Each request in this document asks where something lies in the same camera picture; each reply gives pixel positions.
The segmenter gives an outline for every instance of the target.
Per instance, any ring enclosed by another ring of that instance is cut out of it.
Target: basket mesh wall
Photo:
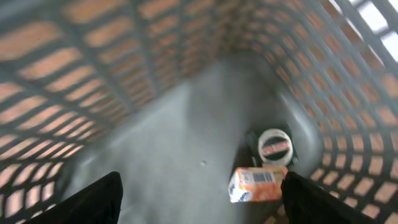
[[[3,1],[0,222],[59,202],[74,153],[247,49],[265,56],[324,133],[311,179],[398,222],[397,11],[395,0]]]

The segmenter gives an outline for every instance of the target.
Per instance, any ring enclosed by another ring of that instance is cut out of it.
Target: orange juice carton
[[[228,185],[230,201],[235,203],[278,200],[282,197],[280,185],[286,174],[286,167],[237,168]]]

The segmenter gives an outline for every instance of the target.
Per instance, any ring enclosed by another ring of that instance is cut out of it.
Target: tape roll
[[[263,164],[286,166],[293,157],[292,140],[280,129],[268,129],[259,138],[258,151]]]

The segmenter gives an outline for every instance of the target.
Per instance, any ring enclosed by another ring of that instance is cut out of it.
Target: juice carton
[[[235,203],[278,200],[282,197],[280,185],[286,174],[286,167],[239,167],[229,181],[230,201]]]

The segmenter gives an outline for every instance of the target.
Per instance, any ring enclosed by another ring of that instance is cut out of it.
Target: roll of tape
[[[284,141],[274,142],[271,144],[267,143],[271,139],[276,138],[284,139]],[[264,131],[259,138],[258,151],[263,164],[270,166],[286,166],[293,157],[292,140],[290,140],[289,135],[280,129],[268,129],[267,131]],[[282,156],[278,159],[267,158],[284,151],[286,151],[286,153],[282,153]]]

